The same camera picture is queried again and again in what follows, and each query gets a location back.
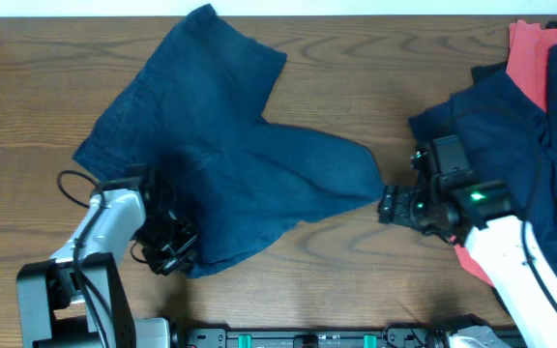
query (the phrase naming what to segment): wooden table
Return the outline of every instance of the wooden table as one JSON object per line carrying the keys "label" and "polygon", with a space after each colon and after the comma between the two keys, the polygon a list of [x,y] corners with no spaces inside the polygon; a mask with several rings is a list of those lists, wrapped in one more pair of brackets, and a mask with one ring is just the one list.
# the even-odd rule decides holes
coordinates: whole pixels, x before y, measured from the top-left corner
{"label": "wooden table", "polygon": [[[45,260],[84,215],[57,190],[55,176],[78,168],[74,149],[178,20],[0,19],[0,347],[19,345],[16,273]],[[504,60],[514,20],[227,19],[289,54],[264,117],[367,145],[391,184],[415,178],[406,119],[468,87],[472,66]],[[88,193],[71,185],[73,194]],[[133,314],[233,328],[380,327],[464,313],[512,322],[449,246],[380,225],[374,209],[302,224],[250,260],[201,279],[156,276],[127,255],[120,274]]]}

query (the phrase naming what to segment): white background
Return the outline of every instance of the white background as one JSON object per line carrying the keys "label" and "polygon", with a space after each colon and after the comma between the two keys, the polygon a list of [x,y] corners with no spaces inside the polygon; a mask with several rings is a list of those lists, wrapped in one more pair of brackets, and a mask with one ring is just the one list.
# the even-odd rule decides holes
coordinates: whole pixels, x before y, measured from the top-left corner
{"label": "white background", "polygon": [[[209,0],[0,0],[0,16],[186,15]],[[219,15],[557,15],[557,0],[214,0]]]}

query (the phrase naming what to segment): red fabric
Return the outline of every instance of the red fabric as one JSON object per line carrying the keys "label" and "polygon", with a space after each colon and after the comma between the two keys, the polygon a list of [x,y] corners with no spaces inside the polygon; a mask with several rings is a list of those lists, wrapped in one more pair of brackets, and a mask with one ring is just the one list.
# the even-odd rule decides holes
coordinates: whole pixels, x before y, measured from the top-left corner
{"label": "red fabric", "polygon": [[[557,29],[541,29],[539,23],[524,20],[509,25],[509,64],[507,74],[521,91],[542,110],[547,110],[546,77],[549,49],[557,44]],[[491,279],[465,247],[454,246],[461,267],[493,286]]]}

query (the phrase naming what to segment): dark blue fabric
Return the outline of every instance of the dark blue fabric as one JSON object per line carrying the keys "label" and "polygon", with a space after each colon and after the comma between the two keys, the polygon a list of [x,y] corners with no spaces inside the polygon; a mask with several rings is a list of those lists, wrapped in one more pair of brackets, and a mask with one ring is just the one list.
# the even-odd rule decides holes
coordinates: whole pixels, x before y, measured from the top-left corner
{"label": "dark blue fabric", "polygon": [[[524,207],[537,172],[537,156],[541,158],[540,184],[529,217],[557,275],[557,46],[550,51],[548,66],[548,114],[500,71],[409,122],[420,143],[457,133],[481,179],[504,180]],[[452,124],[452,115],[470,110],[438,133],[440,125]]]}
{"label": "dark blue fabric", "polygon": [[135,163],[166,174],[175,210],[199,228],[191,277],[254,255],[301,220],[383,193],[367,148],[260,116],[285,60],[201,7],[171,30],[73,156],[101,180]]}

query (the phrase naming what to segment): wooden tabletop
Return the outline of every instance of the wooden tabletop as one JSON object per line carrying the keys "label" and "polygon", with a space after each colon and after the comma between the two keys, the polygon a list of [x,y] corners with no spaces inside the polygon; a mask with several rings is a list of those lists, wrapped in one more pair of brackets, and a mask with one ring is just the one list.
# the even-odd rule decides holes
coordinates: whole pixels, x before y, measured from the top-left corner
{"label": "wooden tabletop", "polygon": [[[16,273],[48,258],[84,216],[57,190],[57,173],[78,168],[74,149],[178,20],[0,19],[0,347],[20,344]],[[505,60],[514,20],[227,19],[288,53],[264,117],[367,145],[389,184],[415,178],[406,119],[470,86],[471,67]],[[90,189],[70,185],[80,196]],[[512,322],[449,246],[378,224],[374,209],[303,223],[250,260],[201,279],[157,276],[126,255],[120,275],[133,314],[232,328],[371,328],[465,313]]]}

